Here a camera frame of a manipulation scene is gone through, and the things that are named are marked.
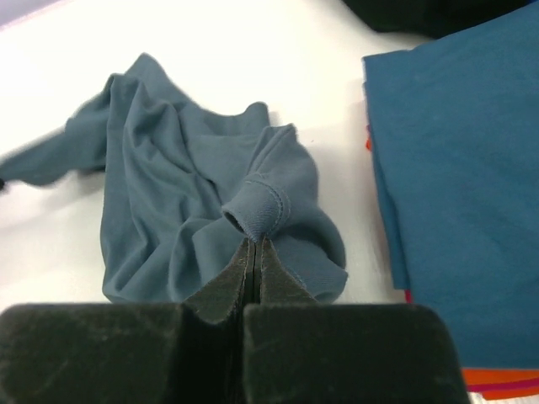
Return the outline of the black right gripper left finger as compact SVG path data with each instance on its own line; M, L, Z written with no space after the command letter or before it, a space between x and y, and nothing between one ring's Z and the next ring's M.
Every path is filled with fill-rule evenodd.
M178 303L27 304L1 316L4 403L242 403L256 247Z

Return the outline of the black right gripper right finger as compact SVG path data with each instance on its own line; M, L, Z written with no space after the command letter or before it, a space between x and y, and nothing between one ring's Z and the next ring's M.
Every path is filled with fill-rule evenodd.
M465 403L443 321L410 304L323 305L256 247L253 304L243 312L249 403Z

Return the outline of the grey-blue t shirt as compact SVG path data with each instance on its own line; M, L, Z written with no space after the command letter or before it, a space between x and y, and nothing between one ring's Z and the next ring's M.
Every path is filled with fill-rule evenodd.
M344 243L319 206L316 164L264 103L203 109L143 54L61 131L3 159L1 180L46 186L75 171L104 173L102 291L113 302L186 300L245 239L271 241L317 300L344 290Z

